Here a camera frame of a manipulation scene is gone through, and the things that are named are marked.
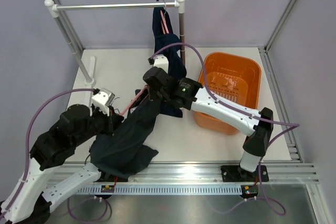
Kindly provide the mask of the pink hanger with green shorts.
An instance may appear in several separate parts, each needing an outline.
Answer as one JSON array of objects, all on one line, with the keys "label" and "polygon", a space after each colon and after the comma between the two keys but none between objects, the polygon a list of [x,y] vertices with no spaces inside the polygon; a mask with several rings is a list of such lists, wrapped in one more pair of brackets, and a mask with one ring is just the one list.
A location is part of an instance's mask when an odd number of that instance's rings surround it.
[{"label": "pink hanger with green shorts", "polygon": [[119,113],[120,116],[124,116],[136,103],[140,104],[149,95],[149,87],[144,86],[139,93],[131,100],[126,108]]}]

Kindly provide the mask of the dark green shorts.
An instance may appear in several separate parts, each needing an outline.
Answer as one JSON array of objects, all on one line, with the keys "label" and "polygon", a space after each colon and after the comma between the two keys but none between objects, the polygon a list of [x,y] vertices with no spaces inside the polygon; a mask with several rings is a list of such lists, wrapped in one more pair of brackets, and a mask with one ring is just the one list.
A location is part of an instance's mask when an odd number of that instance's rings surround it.
[{"label": "dark green shorts", "polygon": [[90,162],[102,172],[127,179],[144,170],[159,152],[144,145],[160,113],[161,100],[146,89],[131,105],[112,136],[99,134],[90,148]]}]

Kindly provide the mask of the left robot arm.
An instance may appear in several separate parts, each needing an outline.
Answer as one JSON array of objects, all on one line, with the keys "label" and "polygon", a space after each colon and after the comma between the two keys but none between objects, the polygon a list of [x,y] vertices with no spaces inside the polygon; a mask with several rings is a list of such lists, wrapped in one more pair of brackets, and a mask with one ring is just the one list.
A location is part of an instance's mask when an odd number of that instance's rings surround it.
[{"label": "left robot arm", "polygon": [[47,188],[48,181],[73,156],[76,148],[98,134],[112,136],[124,117],[112,107],[109,115],[82,104],[70,106],[59,120],[41,134],[29,151],[27,175],[15,187],[20,192],[11,193],[2,202],[1,213],[7,223],[45,223],[50,214],[81,187],[91,182],[108,181],[113,174],[111,166],[87,163],[57,185]]}]

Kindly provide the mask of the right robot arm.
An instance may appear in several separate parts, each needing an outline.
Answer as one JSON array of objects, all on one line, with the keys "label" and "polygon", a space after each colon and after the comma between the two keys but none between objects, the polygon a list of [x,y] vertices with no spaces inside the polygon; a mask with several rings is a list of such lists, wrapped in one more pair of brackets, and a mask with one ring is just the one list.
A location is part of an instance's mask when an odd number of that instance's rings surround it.
[{"label": "right robot arm", "polygon": [[241,106],[219,97],[208,86],[190,78],[176,81],[162,68],[152,67],[143,76],[143,81],[162,101],[175,108],[184,108],[212,116],[238,129],[246,135],[243,143],[238,176],[243,180],[252,179],[257,173],[259,161],[266,155],[274,129],[273,111],[261,111]]}]

